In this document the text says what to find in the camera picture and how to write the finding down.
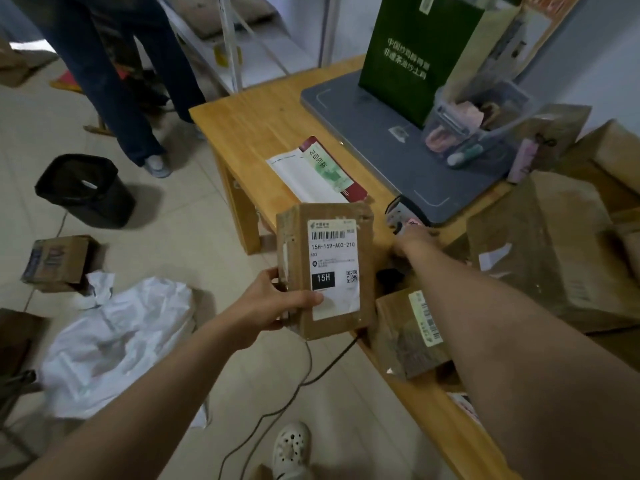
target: wooden table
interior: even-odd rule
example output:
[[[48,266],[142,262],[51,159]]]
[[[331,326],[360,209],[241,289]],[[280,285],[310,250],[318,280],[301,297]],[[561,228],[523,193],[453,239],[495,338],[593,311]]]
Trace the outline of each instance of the wooden table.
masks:
[[[255,209],[271,229],[276,229],[276,214],[299,202],[265,160],[295,149],[313,135],[369,192],[375,215],[373,259],[376,269],[386,267],[394,236],[385,225],[384,213],[394,195],[300,104],[303,89],[357,70],[363,60],[356,57],[328,68],[299,73],[191,110],[218,160],[238,236],[247,254],[260,252]],[[463,234],[467,218],[508,189],[505,183],[497,184],[441,228],[443,243]],[[363,349],[377,366],[371,350],[366,346]],[[507,467],[486,432],[441,389],[434,373],[423,374],[408,383],[381,374],[460,478],[519,478]]]

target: table leg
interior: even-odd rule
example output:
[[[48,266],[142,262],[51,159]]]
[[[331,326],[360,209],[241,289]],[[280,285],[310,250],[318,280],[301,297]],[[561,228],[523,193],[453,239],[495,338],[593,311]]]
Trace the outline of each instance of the table leg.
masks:
[[[216,160],[218,161],[218,171],[220,172],[220,177],[222,177],[222,183],[227,192],[229,207],[236,223],[238,238],[240,238],[244,252],[247,254],[259,253],[262,248],[258,231],[258,213],[255,211],[255,206],[244,193],[244,190],[240,188],[233,175],[231,175],[224,161],[217,156]]]

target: white plastic bag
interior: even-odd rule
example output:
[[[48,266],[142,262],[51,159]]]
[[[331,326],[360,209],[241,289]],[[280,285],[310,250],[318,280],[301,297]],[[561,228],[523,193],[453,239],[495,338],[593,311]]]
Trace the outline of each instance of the white plastic bag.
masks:
[[[193,311],[187,285],[148,278],[82,312],[40,369],[54,416],[87,419],[100,411],[192,332]],[[204,407],[191,426],[206,426]]]

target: tiled floor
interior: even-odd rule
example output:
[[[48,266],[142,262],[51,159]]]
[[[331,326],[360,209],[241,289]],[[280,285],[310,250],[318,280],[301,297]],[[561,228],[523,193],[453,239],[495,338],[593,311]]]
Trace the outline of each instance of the tiled floor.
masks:
[[[30,288],[19,281],[32,242],[55,236],[63,211],[36,197],[33,186],[53,157],[89,153],[108,157],[133,189],[138,206],[123,230],[89,228],[68,216],[62,235],[89,233],[108,245],[105,268],[116,273],[115,291],[146,276],[162,275],[197,290],[197,318],[213,318],[235,300],[261,269],[275,264],[272,236],[267,252],[247,257],[225,202],[211,150],[186,134],[174,114],[164,117],[157,134],[176,169],[156,180],[130,163],[116,140],[88,134],[92,107],[83,96],[57,91],[47,81],[62,73],[57,62],[20,89],[0,86],[0,306],[22,310]],[[51,318],[45,347],[77,314],[71,294],[35,292],[28,311]],[[347,334],[310,343],[314,375],[350,341]],[[209,396],[211,424],[190,430],[162,478],[217,477],[222,457],[252,430],[261,414],[277,410],[292,394],[307,368],[302,341],[289,331],[263,333],[248,350],[238,352],[222,371]],[[319,478],[453,478],[428,439],[358,347],[345,355],[324,379],[302,389],[284,417],[270,431],[251,465],[269,462],[277,430],[291,419],[308,423],[314,435],[312,460]],[[38,453],[76,424],[46,418],[41,394],[23,397],[9,424]],[[239,477],[253,443],[233,456],[223,478]],[[19,460],[0,445],[3,465]]]

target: jeans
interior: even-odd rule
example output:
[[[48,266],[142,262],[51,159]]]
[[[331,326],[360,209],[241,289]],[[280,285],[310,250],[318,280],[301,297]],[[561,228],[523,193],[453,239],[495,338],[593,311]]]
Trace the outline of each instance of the jeans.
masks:
[[[84,94],[133,163],[165,153],[133,94],[124,86],[102,45],[91,11],[107,15],[125,40],[144,46],[181,120],[204,104],[189,62],[157,0],[13,0],[67,64]]]

